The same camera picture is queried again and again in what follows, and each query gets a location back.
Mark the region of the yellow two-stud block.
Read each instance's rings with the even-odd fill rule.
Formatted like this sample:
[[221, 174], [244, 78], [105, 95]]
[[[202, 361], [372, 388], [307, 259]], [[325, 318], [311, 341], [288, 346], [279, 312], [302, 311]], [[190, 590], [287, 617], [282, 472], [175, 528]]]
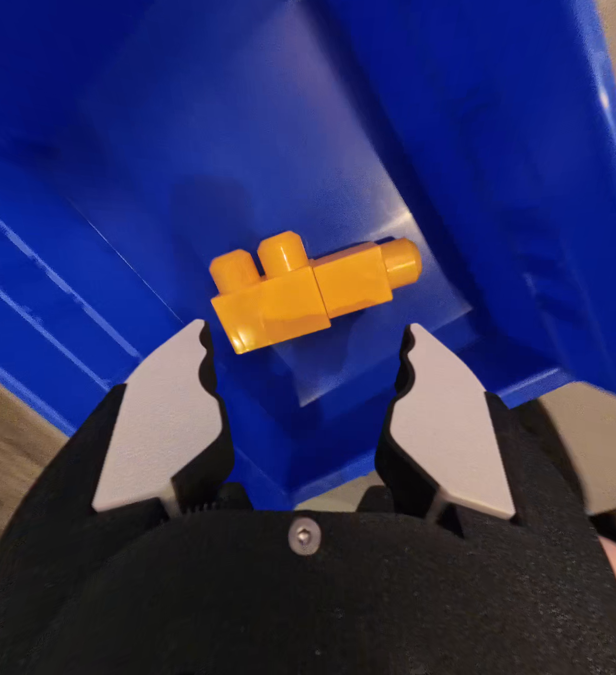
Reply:
[[264, 275], [248, 251], [214, 258], [218, 289], [211, 304], [236, 354], [245, 354], [331, 326], [302, 238], [287, 231], [257, 250]]

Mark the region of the yellow one-stud block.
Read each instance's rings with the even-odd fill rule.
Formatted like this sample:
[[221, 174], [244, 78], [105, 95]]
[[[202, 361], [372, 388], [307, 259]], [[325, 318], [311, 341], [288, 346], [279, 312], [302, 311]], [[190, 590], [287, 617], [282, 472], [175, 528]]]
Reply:
[[330, 319], [376, 307], [394, 299], [394, 291], [416, 283], [422, 272], [417, 245], [399, 238], [365, 242], [312, 262]]

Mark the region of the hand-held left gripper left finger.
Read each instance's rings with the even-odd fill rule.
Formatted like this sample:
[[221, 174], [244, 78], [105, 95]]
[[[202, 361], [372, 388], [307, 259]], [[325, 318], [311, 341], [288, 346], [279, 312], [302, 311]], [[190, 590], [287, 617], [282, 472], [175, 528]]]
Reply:
[[127, 378], [92, 506], [159, 499], [176, 516], [214, 502], [233, 468], [211, 333], [196, 319]]

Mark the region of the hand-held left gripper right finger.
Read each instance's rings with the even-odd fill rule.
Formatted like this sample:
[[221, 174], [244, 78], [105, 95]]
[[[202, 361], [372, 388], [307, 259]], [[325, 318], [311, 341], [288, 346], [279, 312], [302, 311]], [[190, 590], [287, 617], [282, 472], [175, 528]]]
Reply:
[[511, 520], [516, 509], [489, 392], [418, 323], [405, 328], [399, 358], [396, 393], [375, 454], [395, 512], [440, 519], [455, 506]]

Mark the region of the blue plastic bin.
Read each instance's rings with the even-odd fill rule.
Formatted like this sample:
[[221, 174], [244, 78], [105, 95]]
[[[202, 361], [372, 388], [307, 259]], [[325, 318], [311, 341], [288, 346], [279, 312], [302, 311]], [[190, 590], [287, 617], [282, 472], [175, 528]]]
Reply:
[[[237, 356], [211, 260], [406, 237], [418, 282]], [[0, 1], [0, 384], [71, 435], [193, 319], [234, 479], [372, 469], [406, 325], [515, 407], [616, 393], [616, 82], [591, 1]]]

